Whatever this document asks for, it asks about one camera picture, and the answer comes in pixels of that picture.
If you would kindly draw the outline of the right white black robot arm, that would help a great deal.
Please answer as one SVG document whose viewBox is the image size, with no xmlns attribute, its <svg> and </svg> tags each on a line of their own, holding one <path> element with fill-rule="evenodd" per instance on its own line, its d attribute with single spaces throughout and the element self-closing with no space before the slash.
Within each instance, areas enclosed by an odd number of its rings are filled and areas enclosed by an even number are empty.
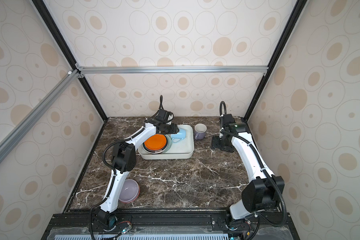
<svg viewBox="0 0 360 240">
<path fill-rule="evenodd" d="M 242 159 L 249 184 L 242 191 L 241 199 L 228 208 L 227 223 L 235 229 L 240 220 L 261 217 L 273 227 L 287 221 L 287 207 L 283 198 L 285 182 L 276 176 L 260 155 L 247 123 L 235 122 L 227 113 L 226 103 L 220 103 L 220 132 L 212 138 L 211 148 L 224 152 L 237 152 Z"/>
</svg>

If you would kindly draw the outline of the white plate dark green rim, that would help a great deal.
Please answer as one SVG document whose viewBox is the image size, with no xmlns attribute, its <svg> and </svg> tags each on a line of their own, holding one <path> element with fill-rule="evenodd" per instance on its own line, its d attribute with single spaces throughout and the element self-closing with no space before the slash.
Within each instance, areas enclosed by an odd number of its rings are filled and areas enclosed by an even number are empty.
<svg viewBox="0 0 360 240">
<path fill-rule="evenodd" d="M 148 151 L 148 150 L 145 148 L 144 143 L 143 143 L 143 145 L 142 145 L 142 146 L 143 146 L 143 149 L 144 149 L 145 151 L 147 151 L 148 153 L 150 153 L 150 154 L 161 154 L 161 153 L 165 153 L 165 152 L 171 147 L 171 144 L 172 144 L 171 138 L 168 137 L 167 135 L 165 135 L 165 136 L 167 137 L 168 145 L 167 145 L 163 150 L 161 150 L 161 151 L 155 151 L 155 152 Z"/>
</svg>

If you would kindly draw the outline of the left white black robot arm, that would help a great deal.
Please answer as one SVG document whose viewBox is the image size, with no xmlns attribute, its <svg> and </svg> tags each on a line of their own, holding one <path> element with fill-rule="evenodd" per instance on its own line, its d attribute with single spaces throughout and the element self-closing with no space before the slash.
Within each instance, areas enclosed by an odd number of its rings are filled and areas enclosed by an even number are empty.
<svg viewBox="0 0 360 240">
<path fill-rule="evenodd" d="M 163 107 L 163 96 L 157 112 L 144 121 L 144 125 L 131 136 L 110 143 L 104 150 L 102 161 L 110 168 L 111 177 L 102 201 L 90 208 L 91 238 L 94 240 L 93 220 L 97 220 L 104 230 L 112 230 L 117 224 L 114 211 L 118 208 L 119 197 L 124 182 L 137 163 L 136 150 L 156 134 L 176 134 L 177 124 L 172 123 L 174 115 Z"/>
</svg>

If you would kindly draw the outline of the light blue ceramic mug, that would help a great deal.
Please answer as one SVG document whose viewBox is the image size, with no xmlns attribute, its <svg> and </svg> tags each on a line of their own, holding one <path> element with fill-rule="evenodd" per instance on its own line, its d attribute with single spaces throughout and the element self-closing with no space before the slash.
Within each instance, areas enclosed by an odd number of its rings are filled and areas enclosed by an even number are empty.
<svg viewBox="0 0 360 240">
<path fill-rule="evenodd" d="M 184 140 L 187 136 L 187 132 L 185 129 L 179 128 L 179 132 L 176 134 L 171 134 L 171 140 L 173 144 L 176 144 L 182 140 Z"/>
</svg>

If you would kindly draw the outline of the white plastic bin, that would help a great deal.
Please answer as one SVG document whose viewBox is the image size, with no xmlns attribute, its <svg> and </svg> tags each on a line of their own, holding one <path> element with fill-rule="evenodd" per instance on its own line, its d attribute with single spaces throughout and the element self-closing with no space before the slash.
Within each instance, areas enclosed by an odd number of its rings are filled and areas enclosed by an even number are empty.
<svg viewBox="0 0 360 240">
<path fill-rule="evenodd" d="M 165 153 L 151 154 L 144 150 L 143 146 L 138 148 L 140 156 L 145 160 L 184 160 L 189 159 L 194 152 L 193 128 L 189 125 L 178 125 L 180 130 L 185 130 L 186 137 L 179 143 L 171 143 Z"/>
</svg>

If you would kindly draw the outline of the black plate orange rim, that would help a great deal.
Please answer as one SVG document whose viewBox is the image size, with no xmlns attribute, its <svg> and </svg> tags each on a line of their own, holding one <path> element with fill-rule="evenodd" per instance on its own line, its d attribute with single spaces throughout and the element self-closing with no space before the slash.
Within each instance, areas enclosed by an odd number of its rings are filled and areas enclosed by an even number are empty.
<svg viewBox="0 0 360 240">
<path fill-rule="evenodd" d="M 161 151 L 168 145 L 168 140 L 165 135 L 156 134 L 144 142 L 144 146 L 148 151 Z"/>
</svg>

